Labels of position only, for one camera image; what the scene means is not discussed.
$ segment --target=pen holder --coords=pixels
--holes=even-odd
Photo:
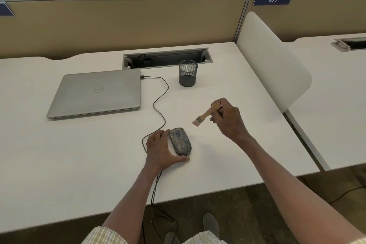
[[[184,60],[179,63],[179,84],[184,87],[192,87],[196,84],[198,64],[192,60]]]

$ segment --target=hand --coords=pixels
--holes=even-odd
[[[179,162],[189,161],[187,156],[172,155],[168,150],[168,133],[170,129],[159,130],[151,134],[146,143],[148,155],[146,157],[145,167],[148,168],[154,176],[159,172],[169,168],[171,165]]]
[[[239,109],[233,107],[226,98],[215,100],[211,106],[217,102],[221,104],[221,108],[217,111],[211,110],[210,121],[217,124],[222,134],[235,143],[240,140],[252,139],[240,116]]]

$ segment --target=brush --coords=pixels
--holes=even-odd
[[[211,115],[211,110],[219,110],[221,107],[220,103],[215,103],[213,104],[213,106],[211,106],[210,109],[208,109],[203,115],[199,116],[197,119],[195,119],[192,124],[194,124],[195,126],[199,126],[208,116]]]

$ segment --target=shoe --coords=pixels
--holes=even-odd
[[[174,232],[168,232],[167,236],[165,237],[164,244],[181,244],[181,243],[179,242],[179,239]]]
[[[211,213],[204,215],[204,229],[212,232],[217,238],[220,238],[220,230],[216,218]]]

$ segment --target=closed silver laptop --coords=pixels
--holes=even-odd
[[[64,75],[47,118],[113,112],[140,107],[140,70]]]

